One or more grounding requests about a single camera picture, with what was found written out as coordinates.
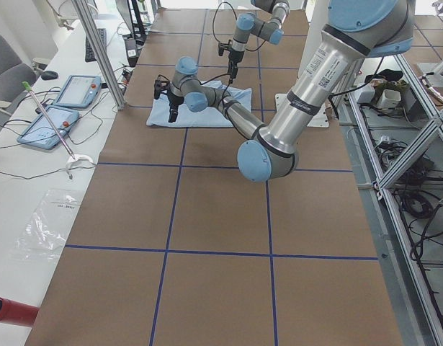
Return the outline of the light blue button shirt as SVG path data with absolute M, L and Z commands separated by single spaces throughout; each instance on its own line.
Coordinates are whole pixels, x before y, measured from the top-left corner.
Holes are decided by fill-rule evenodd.
M 208 87 L 224 90 L 226 85 L 220 80 L 210 81 Z M 228 92 L 237 99 L 246 109 L 251 111 L 252 89 L 238 89 L 229 87 Z M 146 120 L 147 126 L 160 126 L 167 128 L 232 128 L 231 122 L 224 118 L 222 113 L 213 107 L 208 107 L 202 112 L 191 112 L 184 103 L 179 106 L 175 122 L 169 122 L 170 108 L 166 95 L 161 94 L 153 101 L 151 113 Z

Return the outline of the upper blue teach pendant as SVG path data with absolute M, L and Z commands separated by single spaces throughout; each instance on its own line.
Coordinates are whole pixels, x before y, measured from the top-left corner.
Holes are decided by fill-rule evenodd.
M 53 105 L 74 109 L 86 109 L 101 89 L 99 76 L 70 75 Z

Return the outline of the blue teach pendant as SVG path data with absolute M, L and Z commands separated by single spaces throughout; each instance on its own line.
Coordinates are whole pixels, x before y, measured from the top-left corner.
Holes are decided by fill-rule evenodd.
M 99 76 L 70 75 L 53 105 L 74 109 L 86 109 L 101 89 Z
M 66 136 L 71 127 L 79 119 L 79 111 L 59 106 L 45 108 L 49 118 L 58 129 L 61 136 Z M 17 138 L 17 142 L 45 150 L 52 149 L 60 142 L 50 123 L 43 114 L 34 119 L 31 124 Z

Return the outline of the black computer mouse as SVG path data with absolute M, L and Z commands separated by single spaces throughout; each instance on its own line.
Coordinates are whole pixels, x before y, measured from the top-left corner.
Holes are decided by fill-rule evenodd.
M 40 74 L 40 78 L 44 81 L 54 80 L 58 78 L 58 73 L 51 70 L 43 71 Z

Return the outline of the lower blue teach pendant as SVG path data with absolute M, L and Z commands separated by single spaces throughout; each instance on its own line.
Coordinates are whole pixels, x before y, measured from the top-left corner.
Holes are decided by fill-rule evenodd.
M 79 119 L 79 111 L 59 106 L 45 108 L 49 118 L 58 129 L 61 136 L 66 136 L 71 127 Z M 50 123 L 43 114 L 34 119 L 31 124 L 17 138 L 17 142 L 45 150 L 52 149 L 60 142 Z

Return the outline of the metal rod green tip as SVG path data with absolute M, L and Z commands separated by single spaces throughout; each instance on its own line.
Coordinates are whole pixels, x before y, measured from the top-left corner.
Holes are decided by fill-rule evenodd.
M 66 141 L 64 140 L 63 136 L 60 134 L 59 129 L 55 126 L 54 122 L 50 119 L 49 115 L 47 114 L 45 108 L 42 106 L 42 104 L 40 103 L 40 101 L 38 100 L 37 96 L 35 95 L 35 93 L 32 91 L 31 86 L 26 82 L 23 81 L 22 82 L 23 87 L 26 89 L 26 91 L 28 92 L 28 94 L 31 96 L 31 98 L 35 101 L 36 105 L 40 108 L 42 114 L 44 115 L 45 119 L 48 121 L 48 123 L 50 124 L 51 128 L 56 132 L 57 137 L 59 137 L 61 143 L 63 144 L 63 146 L 65 147 L 65 149 L 67 150 L 68 154 L 75 159 L 74 157 L 74 152 L 73 150 L 68 146 L 68 144 L 66 143 Z

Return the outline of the grey office chair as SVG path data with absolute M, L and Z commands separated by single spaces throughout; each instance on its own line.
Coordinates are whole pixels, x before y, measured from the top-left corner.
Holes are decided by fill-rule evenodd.
M 0 112 L 9 115 L 6 108 L 24 91 L 23 81 L 33 85 L 37 75 L 23 63 L 8 42 L 0 35 Z

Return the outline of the clear plastic bag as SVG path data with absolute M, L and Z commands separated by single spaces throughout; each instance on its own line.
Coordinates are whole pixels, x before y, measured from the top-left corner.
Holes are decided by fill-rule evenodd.
M 50 189 L 16 239 L 11 258 L 28 262 L 59 260 L 79 211 L 84 192 Z

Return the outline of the red cylinder bottle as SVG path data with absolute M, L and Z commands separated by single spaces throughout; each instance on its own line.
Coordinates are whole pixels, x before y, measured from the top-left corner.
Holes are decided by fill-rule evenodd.
M 0 323 L 32 327 L 39 308 L 0 297 Z

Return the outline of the aluminium frame post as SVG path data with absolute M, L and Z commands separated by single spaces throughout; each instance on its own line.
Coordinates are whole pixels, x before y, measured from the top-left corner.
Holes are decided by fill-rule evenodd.
M 122 110 L 125 106 L 125 98 L 123 97 L 121 89 L 118 86 L 115 73 L 107 56 L 107 50 L 101 41 L 99 33 L 97 32 L 97 27 L 89 11 L 88 4 L 84 0 L 72 0 L 71 2 L 77 15 L 79 16 L 86 36 L 91 43 L 97 63 L 100 67 L 100 71 L 102 72 L 115 105 L 118 110 Z

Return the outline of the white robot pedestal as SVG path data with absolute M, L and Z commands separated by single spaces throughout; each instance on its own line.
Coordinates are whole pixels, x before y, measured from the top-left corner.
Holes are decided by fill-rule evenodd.
M 331 53 L 321 32 L 328 24 L 328 5 L 328 1 L 315 2 L 296 82 L 285 94 L 269 124 L 275 131 L 286 125 L 291 125 L 299 133 L 306 127 L 328 127 L 324 104 L 330 89 L 318 85 L 330 62 Z

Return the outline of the white curved bracket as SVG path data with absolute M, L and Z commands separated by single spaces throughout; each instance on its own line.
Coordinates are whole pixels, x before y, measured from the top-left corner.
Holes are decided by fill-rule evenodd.
M 88 155 L 84 155 L 84 154 L 72 154 L 69 156 L 68 161 L 66 162 L 65 165 L 65 171 L 68 175 L 68 178 L 70 180 L 73 179 L 73 175 L 71 173 L 71 167 L 78 161 L 87 161 L 92 165 L 95 165 L 93 158 L 91 158 Z

